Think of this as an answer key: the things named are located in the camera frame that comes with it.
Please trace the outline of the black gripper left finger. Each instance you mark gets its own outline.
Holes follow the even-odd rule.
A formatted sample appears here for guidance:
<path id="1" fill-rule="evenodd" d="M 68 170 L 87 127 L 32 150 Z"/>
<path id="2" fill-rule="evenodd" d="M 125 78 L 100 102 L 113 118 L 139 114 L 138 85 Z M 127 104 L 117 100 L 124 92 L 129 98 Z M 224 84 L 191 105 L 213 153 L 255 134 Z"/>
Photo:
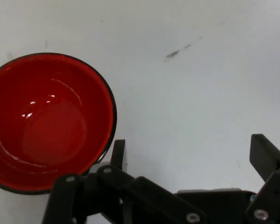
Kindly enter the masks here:
<path id="1" fill-rule="evenodd" d="M 102 214 L 113 224 L 206 224 L 204 212 L 124 168 L 125 141 L 114 143 L 111 162 L 87 176 L 63 175 L 51 190 L 45 224 L 84 224 Z"/>

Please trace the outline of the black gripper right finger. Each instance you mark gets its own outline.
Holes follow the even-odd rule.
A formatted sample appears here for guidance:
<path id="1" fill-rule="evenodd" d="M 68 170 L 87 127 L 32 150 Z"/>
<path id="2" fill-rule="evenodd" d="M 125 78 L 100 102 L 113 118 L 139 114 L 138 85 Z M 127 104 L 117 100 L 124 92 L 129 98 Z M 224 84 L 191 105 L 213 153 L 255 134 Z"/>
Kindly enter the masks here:
<path id="1" fill-rule="evenodd" d="M 253 134 L 249 159 L 265 183 L 245 218 L 250 224 L 280 224 L 280 150 L 263 134 Z"/>

